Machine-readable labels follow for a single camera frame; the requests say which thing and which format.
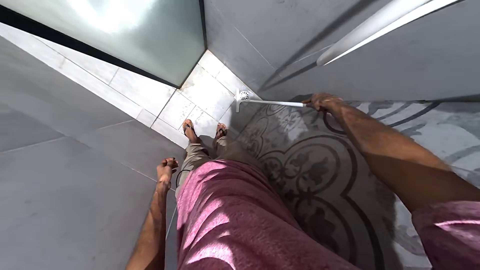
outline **left hand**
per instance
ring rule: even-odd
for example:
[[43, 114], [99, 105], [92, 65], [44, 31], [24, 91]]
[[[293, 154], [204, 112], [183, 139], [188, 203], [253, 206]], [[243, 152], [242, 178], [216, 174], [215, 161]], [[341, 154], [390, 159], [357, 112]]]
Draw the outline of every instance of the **left hand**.
[[167, 187], [171, 187], [172, 174], [176, 172], [176, 167], [179, 166], [179, 162], [175, 158], [166, 158], [156, 167], [157, 184], [167, 184]]

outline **fingers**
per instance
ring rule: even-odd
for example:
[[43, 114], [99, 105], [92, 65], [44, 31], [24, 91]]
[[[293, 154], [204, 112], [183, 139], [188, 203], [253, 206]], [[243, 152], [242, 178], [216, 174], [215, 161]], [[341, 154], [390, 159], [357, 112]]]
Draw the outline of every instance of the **fingers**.
[[175, 160], [175, 158], [166, 158], [166, 159], [163, 159], [161, 162], [160, 162], [160, 165], [162, 166], [171, 166], [173, 165], [174, 163], [176, 163], [178, 165], [178, 161]]

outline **white tile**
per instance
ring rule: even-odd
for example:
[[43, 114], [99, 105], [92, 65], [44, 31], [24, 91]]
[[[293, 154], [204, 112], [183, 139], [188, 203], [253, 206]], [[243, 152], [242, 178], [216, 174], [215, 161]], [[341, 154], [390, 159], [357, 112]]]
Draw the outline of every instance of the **white tile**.
[[135, 102], [115, 91], [115, 89], [109, 87], [70, 60], [65, 60], [59, 71], [133, 118], [137, 118], [142, 110], [142, 107], [135, 104]]
[[[192, 110], [187, 119], [192, 121], [193, 128], [195, 129], [197, 136], [200, 137], [208, 146], [211, 145], [213, 139], [215, 138], [216, 125], [218, 124], [218, 121], [213, 119], [198, 106]], [[183, 134], [182, 127], [179, 128], [179, 131]]]
[[98, 79], [102, 80], [104, 83], [110, 83], [113, 76], [118, 70], [118, 67], [107, 63], [105, 61], [99, 60], [95, 57], [90, 55], [83, 54], [81, 52], [75, 51], [74, 49], [62, 46], [60, 44], [51, 42], [50, 40], [36, 37], [37, 39], [41, 40], [47, 46], [51, 47], [61, 55], [65, 56], [70, 61], [74, 62], [81, 68], [85, 69], [93, 76], [97, 77]]
[[178, 130], [174, 129], [161, 119], [157, 118], [152, 125], [152, 129], [165, 136], [165, 138], [169, 139], [170, 141], [176, 143], [178, 146], [184, 149], [187, 148], [189, 143], [188, 138], [183, 133], [180, 133]]
[[261, 107], [261, 104], [242, 102], [240, 103], [240, 112], [235, 112], [236, 105], [236, 102], [233, 102], [219, 122], [225, 124], [229, 132], [232, 131], [238, 135]]
[[59, 69], [65, 57], [45, 45], [33, 35], [0, 23], [0, 36], [35, 56], [48, 66]]
[[175, 91], [171, 86], [122, 68], [110, 86], [154, 115], [160, 114]]
[[222, 118], [234, 99], [230, 91], [199, 65], [195, 66], [180, 93], [215, 120]]
[[160, 113], [159, 118], [178, 129], [181, 127], [183, 121], [187, 119], [187, 116], [192, 112], [193, 108], [195, 108], [195, 104], [190, 102], [188, 98], [184, 97], [178, 91], [175, 91], [172, 98], [170, 98]]
[[145, 109], [142, 109], [140, 114], [137, 116], [137, 120], [148, 127], [152, 126], [153, 122], [155, 122], [155, 119], [156, 116]]
[[213, 55], [209, 50], [207, 50], [198, 64], [203, 67], [208, 73], [210, 73], [214, 78], [218, 75], [220, 70], [223, 67], [223, 63]]
[[233, 74], [228, 67], [224, 66], [216, 76], [216, 80], [225, 86], [232, 94], [236, 95], [237, 90], [244, 86], [243, 82]]

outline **gray wall tile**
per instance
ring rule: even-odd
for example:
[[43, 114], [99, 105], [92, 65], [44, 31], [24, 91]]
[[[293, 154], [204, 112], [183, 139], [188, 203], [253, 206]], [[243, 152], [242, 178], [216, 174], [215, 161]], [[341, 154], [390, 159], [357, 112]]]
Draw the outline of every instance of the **gray wall tile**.
[[[329, 46], [388, 0], [207, 0], [208, 46], [233, 73], [257, 91], [296, 52], [299, 60]], [[322, 67], [269, 90], [264, 100], [331, 92], [345, 100], [422, 100], [478, 95], [479, 1], [460, 1], [433, 12]], [[342, 14], [351, 10], [347, 16]], [[313, 46], [303, 50], [313, 40]], [[270, 83], [313, 63], [321, 52], [294, 63]]]
[[66, 135], [132, 118], [0, 37], [0, 100]]
[[177, 269], [177, 219], [178, 211], [175, 211], [165, 241], [165, 270]]
[[62, 133], [0, 102], [0, 152], [62, 136]]
[[156, 180], [164, 158], [183, 162], [185, 150], [137, 120], [78, 135], [77, 140]]
[[0, 154], [0, 175], [4, 269], [123, 269], [155, 187], [68, 137]]

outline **khaki pants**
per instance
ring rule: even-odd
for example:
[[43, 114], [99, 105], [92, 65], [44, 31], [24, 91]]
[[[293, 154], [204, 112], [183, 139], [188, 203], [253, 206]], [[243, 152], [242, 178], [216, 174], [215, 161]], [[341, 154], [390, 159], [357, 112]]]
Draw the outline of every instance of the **khaki pants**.
[[[250, 164], [260, 168], [257, 159], [247, 153], [238, 142], [223, 136], [216, 141], [216, 153], [218, 155], [217, 160], [235, 160], [245, 164]], [[196, 168], [202, 166], [205, 162], [212, 159], [204, 152], [204, 147], [200, 144], [189, 144], [187, 147], [187, 157], [182, 164], [181, 170], [193, 171]], [[181, 172], [179, 185], [175, 191], [175, 197], [178, 197], [180, 189], [187, 179], [189, 171]]]

